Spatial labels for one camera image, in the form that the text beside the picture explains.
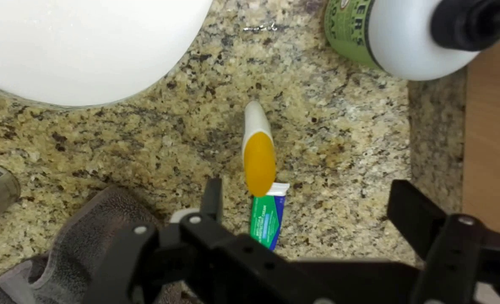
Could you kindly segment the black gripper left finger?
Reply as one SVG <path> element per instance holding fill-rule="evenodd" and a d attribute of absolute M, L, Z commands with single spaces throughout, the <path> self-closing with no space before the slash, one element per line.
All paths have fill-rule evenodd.
<path fill-rule="evenodd" d="M 203 198 L 201 198 L 201 213 L 220 221 L 223 214 L 223 181 L 213 177 L 206 182 Z"/>

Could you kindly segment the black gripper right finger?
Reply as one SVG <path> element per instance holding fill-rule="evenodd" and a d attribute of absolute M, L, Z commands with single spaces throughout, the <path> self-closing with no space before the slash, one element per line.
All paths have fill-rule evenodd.
<path fill-rule="evenodd" d="M 390 186 L 387 218 L 421 260 L 455 262 L 451 216 L 406 179 Z"/>

